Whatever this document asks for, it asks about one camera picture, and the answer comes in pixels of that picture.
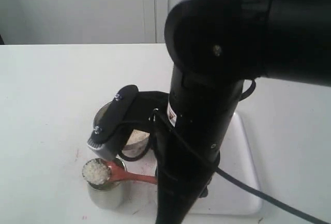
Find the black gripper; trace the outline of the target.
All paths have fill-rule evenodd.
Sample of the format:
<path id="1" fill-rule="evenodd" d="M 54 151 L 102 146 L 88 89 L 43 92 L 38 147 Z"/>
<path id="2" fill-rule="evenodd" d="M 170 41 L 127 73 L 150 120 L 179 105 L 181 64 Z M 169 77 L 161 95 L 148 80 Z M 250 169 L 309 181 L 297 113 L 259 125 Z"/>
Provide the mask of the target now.
<path id="1" fill-rule="evenodd" d="M 155 123 L 157 216 L 155 223 L 182 223 L 214 172 L 191 154 L 161 121 Z"/>

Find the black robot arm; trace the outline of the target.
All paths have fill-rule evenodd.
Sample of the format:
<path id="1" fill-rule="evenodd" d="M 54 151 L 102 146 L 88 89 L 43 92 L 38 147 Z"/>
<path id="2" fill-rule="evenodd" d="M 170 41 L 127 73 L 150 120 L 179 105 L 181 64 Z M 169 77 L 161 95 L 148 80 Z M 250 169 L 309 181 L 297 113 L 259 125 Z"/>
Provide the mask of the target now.
<path id="1" fill-rule="evenodd" d="M 181 223 L 215 173 L 284 208 L 221 171 L 220 147 L 257 78 L 330 86 L 330 0 L 181 0 L 164 39 L 174 67 L 153 111 L 156 223 Z"/>

